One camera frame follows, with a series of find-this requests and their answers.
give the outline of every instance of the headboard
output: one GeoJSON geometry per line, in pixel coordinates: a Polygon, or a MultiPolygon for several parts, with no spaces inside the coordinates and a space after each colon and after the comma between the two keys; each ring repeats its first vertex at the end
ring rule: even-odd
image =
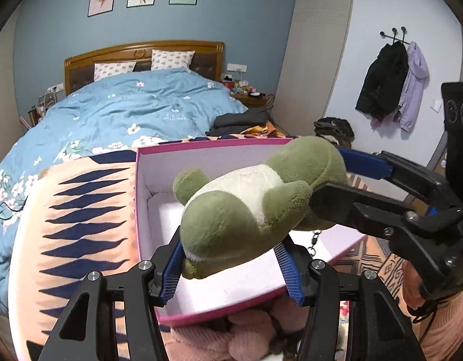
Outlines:
{"type": "Polygon", "coordinates": [[[94,81],[94,64],[103,62],[137,61],[135,72],[151,69],[153,49],[195,51],[190,69],[210,80],[220,81],[223,67],[223,42],[209,41],[149,41],[118,45],[90,51],[64,62],[66,95],[94,81]]]}

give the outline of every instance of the human hand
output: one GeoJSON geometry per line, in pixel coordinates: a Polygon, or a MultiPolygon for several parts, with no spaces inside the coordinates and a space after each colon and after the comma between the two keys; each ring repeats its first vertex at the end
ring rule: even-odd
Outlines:
{"type": "Polygon", "coordinates": [[[404,274],[404,285],[402,288],[404,301],[410,308],[416,310],[425,303],[425,300],[420,295],[422,278],[418,275],[415,267],[408,261],[404,262],[402,271],[404,274]]]}

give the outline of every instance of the pink box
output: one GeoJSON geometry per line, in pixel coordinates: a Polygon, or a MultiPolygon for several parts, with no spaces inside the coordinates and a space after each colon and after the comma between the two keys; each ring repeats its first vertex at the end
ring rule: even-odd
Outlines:
{"type": "MultiPolygon", "coordinates": [[[[193,141],[140,148],[136,164],[136,224],[140,259],[149,259],[170,242],[178,228],[183,206],[172,186],[182,171],[198,167],[214,179],[238,168],[261,164],[290,138],[193,141]]],[[[309,247],[312,234],[292,231],[295,243],[309,247]]],[[[316,245],[316,257],[333,263],[364,235],[336,225],[316,245]]],[[[164,308],[156,308],[161,324],[184,326],[252,307],[286,291],[274,252],[206,279],[180,279],[177,291],[164,308]]]]}

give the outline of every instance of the silver bolt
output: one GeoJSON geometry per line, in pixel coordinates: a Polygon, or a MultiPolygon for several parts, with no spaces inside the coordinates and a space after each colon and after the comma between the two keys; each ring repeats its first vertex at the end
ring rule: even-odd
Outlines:
{"type": "Polygon", "coordinates": [[[100,277],[100,274],[97,271],[91,271],[88,274],[88,280],[90,281],[96,281],[96,279],[98,279],[99,277],[100,277]]]}
{"type": "Polygon", "coordinates": [[[384,236],[386,238],[392,237],[394,235],[394,229],[392,227],[388,227],[384,229],[384,236]]]}
{"type": "Polygon", "coordinates": [[[138,264],[140,270],[148,270],[151,266],[153,266],[153,264],[150,260],[142,260],[138,264]]]}
{"type": "Polygon", "coordinates": [[[450,257],[445,260],[445,264],[449,267],[456,267],[457,257],[450,257]]]}
{"type": "Polygon", "coordinates": [[[417,221],[420,216],[415,212],[406,212],[406,216],[410,221],[417,221]]]}
{"type": "Polygon", "coordinates": [[[375,279],[377,278],[377,273],[373,270],[365,270],[364,272],[366,279],[375,279]]]}
{"type": "Polygon", "coordinates": [[[322,270],[325,268],[325,262],[320,259],[316,259],[312,262],[312,267],[315,270],[322,270]]]}

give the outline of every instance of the white pillow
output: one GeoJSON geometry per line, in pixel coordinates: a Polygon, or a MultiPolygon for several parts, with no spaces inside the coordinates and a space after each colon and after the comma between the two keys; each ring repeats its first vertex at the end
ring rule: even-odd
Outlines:
{"type": "Polygon", "coordinates": [[[151,55],[151,70],[189,68],[194,55],[194,51],[153,50],[153,54],[151,55]]]}
{"type": "Polygon", "coordinates": [[[135,65],[136,61],[94,64],[94,81],[99,81],[105,77],[132,72],[135,65]]]}

